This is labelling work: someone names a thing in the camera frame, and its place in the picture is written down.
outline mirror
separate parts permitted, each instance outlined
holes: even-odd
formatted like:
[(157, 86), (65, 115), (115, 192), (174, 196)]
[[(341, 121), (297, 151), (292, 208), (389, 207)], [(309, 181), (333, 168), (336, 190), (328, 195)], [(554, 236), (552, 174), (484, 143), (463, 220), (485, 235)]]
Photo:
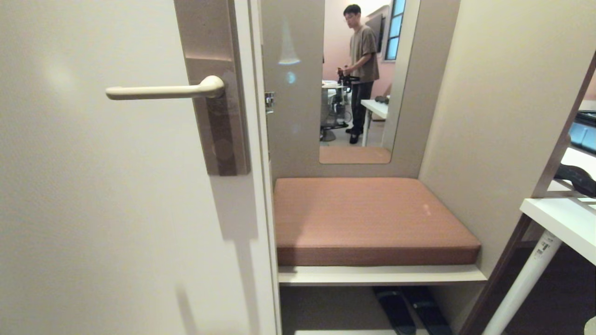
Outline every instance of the mirror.
[(320, 163), (391, 161), (417, 19), (406, 2), (325, 1)]

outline man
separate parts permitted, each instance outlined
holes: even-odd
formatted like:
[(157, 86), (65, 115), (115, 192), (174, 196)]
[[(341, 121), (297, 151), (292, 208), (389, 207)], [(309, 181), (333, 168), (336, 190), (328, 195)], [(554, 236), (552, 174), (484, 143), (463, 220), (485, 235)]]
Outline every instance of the man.
[(350, 131), (350, 143), (356, 144), (364, 131), (366, 108), (361, 100), (371, 98), (373, 83), (378, 79), (377, 41), (373, 30), (360, 23), (361, 10), (358, 5), (349, 5), (343, 11), (347, 26), (354, 30), (350, 38), (350, 56), (352, 65), (338, 69), (344, 76), (359, 77), (352, 84), (353, 127)]

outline gray t-shirt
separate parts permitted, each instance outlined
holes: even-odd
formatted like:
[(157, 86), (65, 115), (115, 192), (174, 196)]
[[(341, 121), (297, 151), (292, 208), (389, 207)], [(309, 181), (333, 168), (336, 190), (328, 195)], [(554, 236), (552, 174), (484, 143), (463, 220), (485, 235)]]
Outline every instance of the gray t-shirt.
[(354, 77), (360, 77), (361, 83), (373, 82), (378, 79), (377, 39), (373, 30), (369, 26), (363, 25), (350, 38), (352, 65), (356, 64), (366, 54), (372, 54), (372, 57), (362, 67), (350, 74)]

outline window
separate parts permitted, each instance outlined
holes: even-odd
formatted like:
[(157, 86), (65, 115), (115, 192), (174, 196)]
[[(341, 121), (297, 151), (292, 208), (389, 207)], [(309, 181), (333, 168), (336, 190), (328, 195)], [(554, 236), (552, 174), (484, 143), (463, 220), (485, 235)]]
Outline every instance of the window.
[(398, 55), (399, 35), (402, 31), (403, 10), (406, 0), (393, 0), (391, 13), (391, 27), (387, 36), (387, 48), (385, 51), (385, 60), (395, 60)]

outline hair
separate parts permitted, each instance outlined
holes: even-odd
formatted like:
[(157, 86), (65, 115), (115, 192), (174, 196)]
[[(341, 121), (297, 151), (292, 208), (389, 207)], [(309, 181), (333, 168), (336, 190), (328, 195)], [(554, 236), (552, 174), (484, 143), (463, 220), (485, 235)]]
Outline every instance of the hair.
[(349, 5), (348, 7), (346, 7), (345, 10), (343, 10), (343, 15), (346, 16), (346, 14), (360, 14), (362, 11), (360, 10), (360, 6), (359, 5)]

